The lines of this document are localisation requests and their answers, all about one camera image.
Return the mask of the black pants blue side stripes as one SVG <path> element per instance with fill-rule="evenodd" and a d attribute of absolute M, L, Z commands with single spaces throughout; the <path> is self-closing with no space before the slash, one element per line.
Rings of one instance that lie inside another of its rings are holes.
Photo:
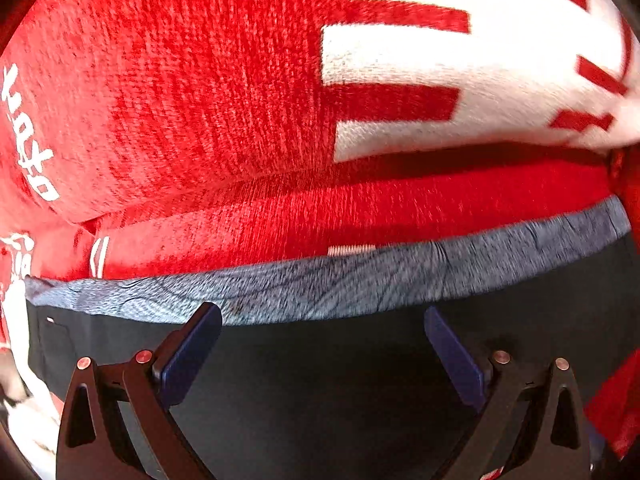
<path fill-rule="evenodd" d="M 475 413 L 424 330 L 543 367 L 591 400 L 639 345 L 639 253 L 615 197 L 440 242 L 127 281 L 29 278 L 29 364 L 64 396 L 79 358 L 153 348 L 204 301 L 224 328 L 175 419 L 221 479 L 423 479 Z"/>

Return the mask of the red wedding blanket white characters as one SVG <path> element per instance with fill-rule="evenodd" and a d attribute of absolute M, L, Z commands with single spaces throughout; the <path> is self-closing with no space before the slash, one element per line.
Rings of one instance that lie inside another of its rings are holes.
<path fill-rule="evenodd" d="M 1 0 L 1 427 L 56 478 L 29 278 L 354 256 L 610 197 L 639 252 L 639 0 Z M 639 346 L 582 408 L 590 478 L 637 478 Z"/>

